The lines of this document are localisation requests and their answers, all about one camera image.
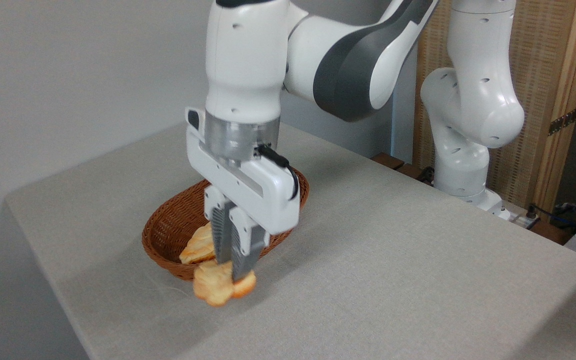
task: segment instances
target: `bread roll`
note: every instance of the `bread roll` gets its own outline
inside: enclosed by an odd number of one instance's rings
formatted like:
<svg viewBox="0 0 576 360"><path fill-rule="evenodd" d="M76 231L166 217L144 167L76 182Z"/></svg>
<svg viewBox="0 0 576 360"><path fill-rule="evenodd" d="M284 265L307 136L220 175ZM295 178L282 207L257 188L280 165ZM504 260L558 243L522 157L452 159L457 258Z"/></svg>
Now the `bread roll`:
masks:
<svg viewBox="0 0 576 360"><path fill-rule="evenodd" d="M202 262L194 271L194 295L218 308L226 305L231 297L240 299L250 294L257 284L253 271L233 284L233 262L217 264L216 260Z"/></svg>
<svg viewBox="0 0 576 360"><path fill-rule="evenodd" d="M213 243L213 227L211 223L197 228L181 251L181 264L198 264L215 259L215 244Z"/></svg>

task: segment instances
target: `white wall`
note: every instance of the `white wall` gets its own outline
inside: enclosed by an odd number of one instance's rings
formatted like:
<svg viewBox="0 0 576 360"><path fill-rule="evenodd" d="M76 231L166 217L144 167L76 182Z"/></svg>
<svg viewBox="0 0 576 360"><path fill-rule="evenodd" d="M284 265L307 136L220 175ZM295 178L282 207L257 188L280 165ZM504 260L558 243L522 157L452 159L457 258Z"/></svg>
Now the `white wall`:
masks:
<svg viewBox="0 0 576 360"><path fill-rule="evenodd" d="M415 131L415 95L417 91L418 46L404 61L392 92L391 155L412 164L412 146Z"/></svg>
<svg viewBox="0 0 576 360"><path fill-rule="evenodd" d="M297 1L357 24L377 19L386 3ZM0 359L85 358L4 196L176 125L186 105L201 106L210 4L0 0ZM287 123L308 128L323 117L309 104L286 102ZM335 141L360 143L354 150L366 155L381 132L390 141L389 116L355 127L336 122L326 118L326 127L311 131L334 130Z"/></svg>

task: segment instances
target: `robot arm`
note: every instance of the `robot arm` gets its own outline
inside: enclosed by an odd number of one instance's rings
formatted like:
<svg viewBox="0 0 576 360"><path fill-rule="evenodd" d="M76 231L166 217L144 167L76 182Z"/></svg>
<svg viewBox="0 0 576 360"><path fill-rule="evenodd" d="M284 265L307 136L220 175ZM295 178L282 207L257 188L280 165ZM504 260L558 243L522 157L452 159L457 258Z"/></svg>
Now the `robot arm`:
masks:
<svg viewBox="0 0 576 360"><path fill-rule="evenodd" d="M524 125L508 59L514 13L515 0L453 0L454 68L433 71L421 88L434 137L434 187L502 217L501 198L486 182L488 148L510 143Z"/></svg>
<svg viewBox="0 0 576 360"><path fill-rule="evenodd" d="M186 111L187 153L212 184L205 216L217 261L233 261L234 280L253 268L270 235L297 225L295 175L274 152L282 88L345 121L370 116L390 98L438 2L393 0L366 26L312 16L290 0L213 2L208 96L205 111Z"/></svg>

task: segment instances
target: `wooden block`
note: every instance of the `wooden block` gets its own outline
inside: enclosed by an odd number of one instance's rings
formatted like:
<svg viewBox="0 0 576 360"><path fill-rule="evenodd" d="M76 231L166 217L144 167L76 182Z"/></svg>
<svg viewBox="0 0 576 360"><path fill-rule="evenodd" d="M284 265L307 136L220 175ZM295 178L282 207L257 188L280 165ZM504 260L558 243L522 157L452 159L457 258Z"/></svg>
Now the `wooden block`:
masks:
<svg viewBox="0 0 576 360"><path fill-rule="evenodd" d="M576 108L576 4L574 19L567 40L567 51L555 97L553 119L568 114ZM559 191L566 157L569 153L574 126L548 136L541 158L539 177L533 201L539 207L552 211Z"/></svg>
<svg viewBox="0 0 576 360"><path fill-rule="evenodd" d="M541 235L542 237L549 239L561 246L566 245L566 243L572 237L572 234L547 223L546 221L537 221L530 229L533 233Z"/></svg>
<svg viewBox="0 0 576 360"><path fill-rule="evenodd" d="M392 157L388 153L380 152L377 155L370 158L373 162L382 164L382 166L388 167L392 170L397 170L404 165L404 162L397 157Z"/></svg>
<svg viewBox="0 0 576 360"><path fill-rule="evenodd" d="M404 164L402 167L398 168L397 171L415 180L418 180L422 173L420 168L411 164Z"/></svg>

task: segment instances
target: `wicker basket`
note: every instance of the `wicker basket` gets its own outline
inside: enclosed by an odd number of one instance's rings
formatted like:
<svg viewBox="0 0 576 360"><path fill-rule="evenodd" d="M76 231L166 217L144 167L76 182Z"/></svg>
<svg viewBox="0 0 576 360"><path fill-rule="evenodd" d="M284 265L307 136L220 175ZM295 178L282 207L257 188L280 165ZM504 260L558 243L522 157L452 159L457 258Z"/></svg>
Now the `wicker basket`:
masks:
<svg viewBox="0 0 576 360"><path fill-rule="evenodd" d="M306 177L295 170L299 178L300 207L308 198L309 185ZM201 180L163 203L150 216L141 233L141 243L151 259L181 280L192 281L199 264L182 264L181 251L186 247L195 230L206 225L204 217L204 189L210 186ZM270 246L263 249L264 256L290 235L291 230L270 237Z"/></svg>

